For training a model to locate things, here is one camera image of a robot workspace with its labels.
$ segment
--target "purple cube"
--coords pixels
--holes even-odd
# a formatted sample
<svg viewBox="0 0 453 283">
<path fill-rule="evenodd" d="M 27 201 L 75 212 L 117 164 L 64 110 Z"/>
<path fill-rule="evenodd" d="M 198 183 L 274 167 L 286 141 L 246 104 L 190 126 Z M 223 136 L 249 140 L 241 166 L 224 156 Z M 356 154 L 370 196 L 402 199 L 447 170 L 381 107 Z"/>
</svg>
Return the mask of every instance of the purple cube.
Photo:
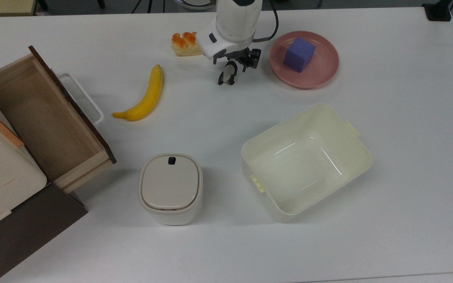
<svg viewBox="0 0 453 283">
<path fill-rule="evenodd" d="M 311 61 L 315 51 L 316 45 L 297 37 L 286 51 L 284 64 L 297 72 L 302 72 Z"/>
</svg>

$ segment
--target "wooden box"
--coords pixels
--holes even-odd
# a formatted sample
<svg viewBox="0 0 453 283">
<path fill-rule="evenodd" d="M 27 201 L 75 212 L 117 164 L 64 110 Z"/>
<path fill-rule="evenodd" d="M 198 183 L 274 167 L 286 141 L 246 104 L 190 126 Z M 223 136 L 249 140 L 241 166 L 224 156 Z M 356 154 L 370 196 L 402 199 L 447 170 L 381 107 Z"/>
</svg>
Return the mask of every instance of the wooden box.
<svg viewBox="0 0 453 283">
<path fill-rule="evenodd" d="M 0 110 L 55 186 L 69 193 L 116 163 L 36 50 L 0 68 Z"/>
</svg>

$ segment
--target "bread roll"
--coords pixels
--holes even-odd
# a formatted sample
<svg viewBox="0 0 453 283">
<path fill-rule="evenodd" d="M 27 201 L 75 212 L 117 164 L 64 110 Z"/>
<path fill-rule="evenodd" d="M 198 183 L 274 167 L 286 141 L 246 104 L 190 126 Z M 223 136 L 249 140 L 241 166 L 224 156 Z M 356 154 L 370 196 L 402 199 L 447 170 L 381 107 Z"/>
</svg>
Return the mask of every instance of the bread roll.
<svg viewBox="0 0 453 283">
<path fill-rule="evenodd" d="M 178 56 L 195 56 L 203 54 L 200 46 L 195 40 L 195 35 L 197 33 L 185 32 L 183 37 L 180 34 L 176 33 L 172 36 L 172 50 Z"/>
</svg>

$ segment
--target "table surface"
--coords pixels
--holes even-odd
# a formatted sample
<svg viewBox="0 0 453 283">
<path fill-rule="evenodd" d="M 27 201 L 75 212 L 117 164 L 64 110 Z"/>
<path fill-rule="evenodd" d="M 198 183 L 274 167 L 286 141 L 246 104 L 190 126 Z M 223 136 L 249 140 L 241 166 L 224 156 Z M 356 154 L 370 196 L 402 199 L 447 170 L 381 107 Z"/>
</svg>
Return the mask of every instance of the table surface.
<svg viewBox="0 0 453 283">
<path fill-rule="evenodd" d="M 297 90 L 273 74 L 273 41 L 256 70 L 218 86 L 224 61 L 176 57 L 170 39 L 214 14 L 0 18 L 0 67 L 34 45 L 72 72 L 106 120 L 118 163 L 76 192 L 90 211 L 1 282 L 298 282 L 453 272 L 453 21 L 419 7 L 280 11 L 278 36 L 330 40 L 340 67 L 327 86 Z M 271 34 L 261 14 L 257 35 Z M 144 120 L 109 116 L 138 102 L 151 68 L 165 86 Z M 241 146 L 316 103 L 361 134 L 374 163 L 292 223 L 274 222 L 241 171 Z M 204 204 L 187 226 L 158 224 L 137 197 L 159 153 L 196 158 Z"/>
</svg>

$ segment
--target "yellow banana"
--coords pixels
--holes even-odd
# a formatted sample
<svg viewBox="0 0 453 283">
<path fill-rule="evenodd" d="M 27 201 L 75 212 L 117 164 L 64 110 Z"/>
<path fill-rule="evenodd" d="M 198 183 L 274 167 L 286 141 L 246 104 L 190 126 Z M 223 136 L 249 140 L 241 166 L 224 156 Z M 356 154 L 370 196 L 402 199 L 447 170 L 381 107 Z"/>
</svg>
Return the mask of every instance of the yellow banana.
<svg viewBox="0 0 453 283">
<path fill-rule="evenodd" d="M 137 121 L 145 118 L 153 111 L 153 109 L 155 109 L 158 99 L 160 99 L 163 85 L 164 73 L 162 72 L 160 65 L 155 65 L 149 75 L 148 90 L 146 90 L 144 98 L 131 109 L 124 112 L 113 113 L 113 117 L 125 119 L 127 121 Z"/>
</svg>

